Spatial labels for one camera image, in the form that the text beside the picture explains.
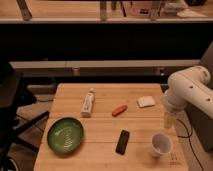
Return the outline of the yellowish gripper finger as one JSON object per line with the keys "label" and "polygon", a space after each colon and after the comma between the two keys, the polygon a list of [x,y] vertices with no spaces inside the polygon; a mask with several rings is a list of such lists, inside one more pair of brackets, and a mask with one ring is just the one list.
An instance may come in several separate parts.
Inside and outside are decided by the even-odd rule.
{"label": "yellowish gripper finger", "polygon": [[174,124],[174,120],[175,120],[175,115],[173,113],[165,112],[164,113],[164,128],[170,129]]}

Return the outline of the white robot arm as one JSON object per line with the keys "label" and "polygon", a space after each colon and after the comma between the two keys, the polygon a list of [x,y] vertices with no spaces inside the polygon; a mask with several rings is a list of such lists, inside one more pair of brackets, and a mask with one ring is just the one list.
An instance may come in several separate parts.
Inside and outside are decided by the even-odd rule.
{"label": "white robot arm", "polygon": [[210,72],[204,66],[193,66],[172,73],[168,78],[168,89],[161,101],[165,108],[164,128],[170,129],[176,114],[191,103],[213,119],[213,90],[207,87]]}

